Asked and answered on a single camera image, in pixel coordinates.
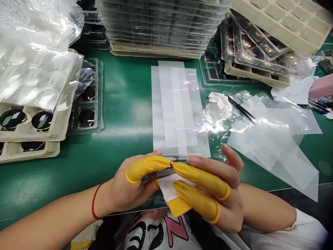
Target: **black round display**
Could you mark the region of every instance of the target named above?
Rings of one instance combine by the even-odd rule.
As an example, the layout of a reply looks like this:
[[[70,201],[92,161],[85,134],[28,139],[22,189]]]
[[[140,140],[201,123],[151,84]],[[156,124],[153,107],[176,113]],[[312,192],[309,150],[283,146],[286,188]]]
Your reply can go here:
[[[79,122],[83,125],[93,126],[95,121],[95,112],[91,109],[85,109],[79,114]]]
[[[45,130],[50,127],[52,118],[53,114],[46,111],[41,111],[34,115],[31,124],[38,130]]]
[[[95,87],[88,86],[81,94],[82,101],[93,101],[95,99]]]
[[[38,150],[44,142],[21,142],[21,148],[25,151],[35,151]]]
[[[0,142],[0,154],[2,153],[4,144],[5,144],[4,142]]]
[[[18,124],[25,121],[26,117],[22,109],[10,109],[1,115],[0,125],[4,128],[16,128]]]
[[[212,52],[207,51],[206,58],[207,58],[207,61],[214,61],[215,56]]]

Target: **pen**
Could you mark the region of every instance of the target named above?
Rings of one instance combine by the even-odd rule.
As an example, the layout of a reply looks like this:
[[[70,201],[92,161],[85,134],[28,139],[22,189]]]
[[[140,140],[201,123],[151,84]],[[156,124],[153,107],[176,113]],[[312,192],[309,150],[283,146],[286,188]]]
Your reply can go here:
[[[312,104],[309,104],[309,106],[310,106],[313,110],[317,111],[317,112],[320,113],[320,114],[323,114],[323,115],[326,115],[326,114],[327,114],[326,111],[321,110],[320,108],[318,108],[318,107],[316,107],[316,106],[313,106]]]
[[[308,100],[308,102],[310,103],[310,104],[312,104],[313,106],[315,106],[315,107],[317,107],[317,108],[319,108],[319,109],[322,109],[322,110],[324,110],[325,112],[329,112],[323,105],[321,105],[321,104],[319,104],[319,103],[317,103],[317,102],[315,102],[315,101],[312,101],[312,100]]]

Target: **person's right hand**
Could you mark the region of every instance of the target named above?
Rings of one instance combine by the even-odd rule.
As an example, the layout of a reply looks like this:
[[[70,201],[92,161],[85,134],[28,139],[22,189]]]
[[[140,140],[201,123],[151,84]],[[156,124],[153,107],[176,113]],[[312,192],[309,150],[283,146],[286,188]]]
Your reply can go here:
[[[173,163],[174,171],[181,177],[197,184],[192,187],[176,181],[178,195],[210,223],[229,233],[237,233],[243,224],[243,201],[238,192],[238,173],[244,167],[240,156],[224,144],[222,152],[226,163],[189,156],[191,166]]]

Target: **beige plastic tray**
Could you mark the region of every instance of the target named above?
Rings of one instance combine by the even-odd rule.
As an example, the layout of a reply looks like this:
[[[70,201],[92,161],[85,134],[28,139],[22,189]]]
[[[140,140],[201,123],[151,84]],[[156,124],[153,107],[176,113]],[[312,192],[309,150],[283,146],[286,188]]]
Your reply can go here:
[[[60,142],[45,142],[43,150],[23,152],[21,142],[5,142],[0,155],[0,164],[36,158],[55,157],[60,153]]]
[[[2,128],[0,130],[0,142],[63,141],[66,138],[74,93],[75,90],[67,84],[56,105],[51,126],[47,132],[38,131],[31,125],[32,117],[42,109],[24,106],[22,110],[27,115],[26,122],[18,124],[14,131],[6,131]],[[17,106],[0,103],[0,116],[11,108],[17,108]]]
[[[312,0],[233,0],[232,8],[305,58],[333,27],[332,14]]]
[[[258,80],[267,84],[268,86],[276,87],[279,89],[284,89],[290,86],[290,80],[288,77],[271,75],[270,72],[235,64],[232,62],[224,62],[224,72],[228,75]]]

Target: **person's left hand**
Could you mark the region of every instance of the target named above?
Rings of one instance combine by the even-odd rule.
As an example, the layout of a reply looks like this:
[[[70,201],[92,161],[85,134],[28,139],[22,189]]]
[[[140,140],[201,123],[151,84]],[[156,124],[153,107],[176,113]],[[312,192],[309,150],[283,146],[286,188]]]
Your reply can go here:
[[[160,156],[162,151],[127,158],[113,179],[101,186],[110,191],[106,201],[109,213],[127,211],[146,202],[156,191],[151,180],[143,183],[141,179],[154,171],[166,169],[170,162]]]

